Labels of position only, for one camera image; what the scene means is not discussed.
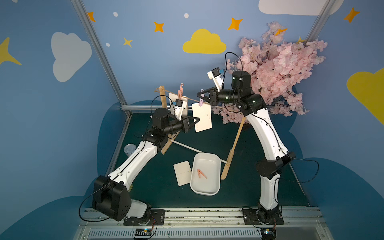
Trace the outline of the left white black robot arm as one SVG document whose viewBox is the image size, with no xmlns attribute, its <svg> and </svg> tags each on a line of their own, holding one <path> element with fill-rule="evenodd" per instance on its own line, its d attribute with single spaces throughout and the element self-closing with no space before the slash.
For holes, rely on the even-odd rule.
<svg viewBox="0 0 384 240">
<path fill-rule="evenodd" d="M 124 218 L 149 220 L 149 205 L 131 199 L 129 189 L 144 166 L 164 148 L 169 135 L 188 133 L 200 121 L 198 117 L 184 116 L 183 109 L 181 101 L 177 100 L 170 108 L 152 111 L 149 129 L 136 150 L 108 176 L 95 180 L 91 194 L 94 210 L 117 222 Z"/>
</svg>

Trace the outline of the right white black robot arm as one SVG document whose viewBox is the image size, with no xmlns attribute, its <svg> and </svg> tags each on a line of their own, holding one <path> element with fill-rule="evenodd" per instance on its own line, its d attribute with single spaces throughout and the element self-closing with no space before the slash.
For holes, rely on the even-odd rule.
<svg viewBox="0 0 384 240">
<path fill-rule="evenodd" d="M 281 205 L 278 201 L 278 188 L 282 168 L 296 159 L 278 136 L 270 119 L 263 97 L 252 91 L 251 75 L 244 71 L 232 73 L 231 89 L 224 89 L 226 72 L 215 68 L 208 72 L 214 87 L 202 90 L 197 96 L 210 104 L 233 104 L 243 114 L 255 130 L 262 144 L 265 157 L 257 162 L 257 172 L 261 178 L 261 196 L 258 203 L 257 221 L 264 225 L 284 224 Z"/>
</svg>

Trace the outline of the purple clothespin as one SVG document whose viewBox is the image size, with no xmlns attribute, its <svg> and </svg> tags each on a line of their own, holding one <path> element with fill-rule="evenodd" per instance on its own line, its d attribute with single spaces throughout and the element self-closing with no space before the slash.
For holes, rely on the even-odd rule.
<svg viewBox="0 0 384 240">
<path fill-rule="evenodd" d="M 198 96 L 200 98 L 199 106 L 202 107 L 205 102 L 205 95 Z"/>
</svg>

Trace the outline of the white postcard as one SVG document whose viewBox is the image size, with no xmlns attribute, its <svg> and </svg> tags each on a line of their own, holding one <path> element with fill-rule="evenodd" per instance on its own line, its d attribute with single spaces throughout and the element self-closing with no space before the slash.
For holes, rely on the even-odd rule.
<svg viewBox="0 0 384 240">
<path fill-rule="evenodd" d="M 192 104 L 193 117 L 199 118 L 199 122 L 195 124 L 196 133 L 212 128 L 211 105 L 203 103 Z"/>
<path fill-rule="evenodd" d="M 172 103 L 175 106 L 175 102 L 176 102 L 176 100 L 178 100 L 178 95 L 169 93 L 169 98 L 171 99 Z M 181 100 L 183 101 L 182 116 L 187 116 L 188 115 L 188 99 L 185 96 L 183 96 L 183 98 Z"/>
<path fill-rule="evenodd" d="M 179 187 L 190 184 L 192 170 L 191 170 L 190 163 L 188 161 L 174 164 L 174 171 L 176 174 L 177 183 Z"/>
</svg>

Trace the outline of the salmon clothespin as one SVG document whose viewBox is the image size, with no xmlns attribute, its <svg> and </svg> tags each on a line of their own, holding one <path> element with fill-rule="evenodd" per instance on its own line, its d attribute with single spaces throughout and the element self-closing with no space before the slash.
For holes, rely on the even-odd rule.
<svg viewBox="0 0 384 240">
<path fill-rule="evenodd" d="M 201 179 L 201 178 L 207 179 L 207 176 L 200 169 L 197 169 L 197 173 L 198 173 L 199 179 Z"/>
</svg>

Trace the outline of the pink clothespin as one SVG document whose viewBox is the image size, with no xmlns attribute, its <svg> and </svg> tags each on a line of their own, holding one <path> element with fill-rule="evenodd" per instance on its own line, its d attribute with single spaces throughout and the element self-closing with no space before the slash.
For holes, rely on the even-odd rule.
<svg viewBox="0 0 384 240">
<path fill-rule="evenodd" d="M 183 92 L 184 92 L 183 86 L 184 86 L 184 84 L 181 83 L 180 88 L 178 90 L 178 99 L 180 99 L 180 100 L 183 98 Z"/>
</svg>

